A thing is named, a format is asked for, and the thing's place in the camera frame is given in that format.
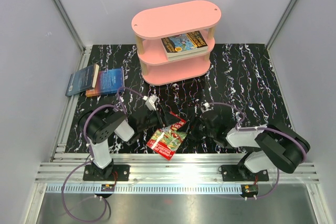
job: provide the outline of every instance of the book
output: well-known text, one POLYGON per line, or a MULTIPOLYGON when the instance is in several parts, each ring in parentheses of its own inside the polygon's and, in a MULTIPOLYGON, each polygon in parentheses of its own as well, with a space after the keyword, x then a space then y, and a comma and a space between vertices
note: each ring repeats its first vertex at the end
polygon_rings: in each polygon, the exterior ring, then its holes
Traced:
POLYGON ((187 136, 187 133, 177 131, 186 122, 181 118, 179 119, 180 121, 178 123, 175 123, 170 127, 156 130, 151 139, 147 142, 147 146, 149 148, 168 160, 173 157, 173 155, 176 153, 176 150, 187 136))
POLYGON ((188 58, 192 58, 194 56, 197 56, 199 54, 200 54, 199 52, 191 52, 190 54, 187 54, 187 55, 178 55, 178 56, 174 56, 174 57, 169 57, 169 58, 167 58, 167 60, 168 61, 174 61, 174 60, 179 60, 179 59, 188 59, 188 58))
POLYGON ((208 49, 208 45, 200 31, 165 37, 161 41, 168 59, 208 49))
POLYGON ((95 97, 97 95, 114 94, 120 87, 124 87, 123 68, 99 71, 96 87, 87 90, 86 96, 95 97))
POLYGON ((70 97, 96 86, 99 65, 94 64, 80 69, 70 76, 67 92, 65 95, 70 97))

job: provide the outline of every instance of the shelf tier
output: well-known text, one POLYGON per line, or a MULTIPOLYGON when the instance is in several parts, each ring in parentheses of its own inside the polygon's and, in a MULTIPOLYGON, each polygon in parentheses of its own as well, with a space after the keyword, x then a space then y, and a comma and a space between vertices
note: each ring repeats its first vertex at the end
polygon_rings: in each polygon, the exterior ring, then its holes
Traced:
POLYGON ((143 78, 151 85, 160 86, 202 76, 208 72, 209 68, 208 57, 199 56, 165 65, 147 66, 148 74, 143 75, 143 78))
POLYGON ((143 10, 132 19, 132 28, 143 39, 159 39, 214 27, 221 10, 209 1, 196 0, 143 10))
POLYGON ((164 52, 161 39, 145 40, 143 42, 144 54, 138 54, 138 56, 140 60, 146 65, 163 65, 171 64, 172 62, 181 61, 188 58, 195 58, 198 56, 206 55, 214 49, 215 39, 208 39, 208 32, 205 30, 201 30, 201 34, 208 44, 208 50, 188 54, 186 55, 186 58, 169 61, 164 52))

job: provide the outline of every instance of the book on shelf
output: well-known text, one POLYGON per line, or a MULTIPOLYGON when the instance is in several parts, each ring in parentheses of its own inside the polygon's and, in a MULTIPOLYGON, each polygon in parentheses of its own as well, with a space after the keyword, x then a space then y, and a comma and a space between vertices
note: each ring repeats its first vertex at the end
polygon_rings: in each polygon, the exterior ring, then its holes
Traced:
POLYGON ((99 71, 96 87, 87 90, 86 96, 95 97, 104 94, 114 94, 120 87, 124 87, 123 68, 99 71))
POLYGON ((175 57, 179 57, 179 59, 183 58, 182 56, 188 57, 188 54, 208 49, 208 45, 200 31, 165 37, 161 41, 168 60, 177 59, 175 57))
POLYGON ((96 86, 99 72, 99 65, 94 64, 80 69, 70 76, 69 84, 65 95, 70 97, 96 86))

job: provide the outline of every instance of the oval shelf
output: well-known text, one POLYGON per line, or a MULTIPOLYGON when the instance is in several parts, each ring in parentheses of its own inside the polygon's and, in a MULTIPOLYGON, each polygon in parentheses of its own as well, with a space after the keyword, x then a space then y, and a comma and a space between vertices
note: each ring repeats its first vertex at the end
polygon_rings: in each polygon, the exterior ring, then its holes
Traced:
POLYGON ((143 39, 159 39, 215 26, 221 17, 219 7, 209 1, 196 0, 139 12, 132 28, 143 39))

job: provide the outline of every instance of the black mat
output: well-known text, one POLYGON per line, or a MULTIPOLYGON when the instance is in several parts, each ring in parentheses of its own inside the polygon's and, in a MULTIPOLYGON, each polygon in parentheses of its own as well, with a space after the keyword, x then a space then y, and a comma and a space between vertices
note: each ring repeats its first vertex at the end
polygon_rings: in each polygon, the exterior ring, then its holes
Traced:
MULTIPOLYGON (((246 114, 243 126, 256 126, 269 120, 280 120, 287 125, 289 119, 278 83, 263 44, 216 44, 210 56, 211 68, 202 77, 180 81, 164 86, 151 86, 144 82, 135 45, 94 45, 89 65, 97 63, 101 70, 124 67, 125 86, 143 94, 155 93, 160 102, 181 116, 188 106, 197 107, 201 102, 226 102, 241 109, 246 114)), ((128 112, 144 105, 141 98, 126 92, 123 95, 128 112)), ((115 95, 87 98, 81 94, 69 138, 67 153, 88 153, 85 140, 76 123, 78 116, 91 106, 117 104, 115 95)), ((220 113, 221 106, 216 106, 220 113)), ((113 153, 153 153, 146 147, 154 130, 148 129, 140 139, 127 146, 115 135, 109 138, 113 153)), ((210 139, 198 143, 185 139, 177 153, 235 153, 244 149, 220 148, 210 139)))

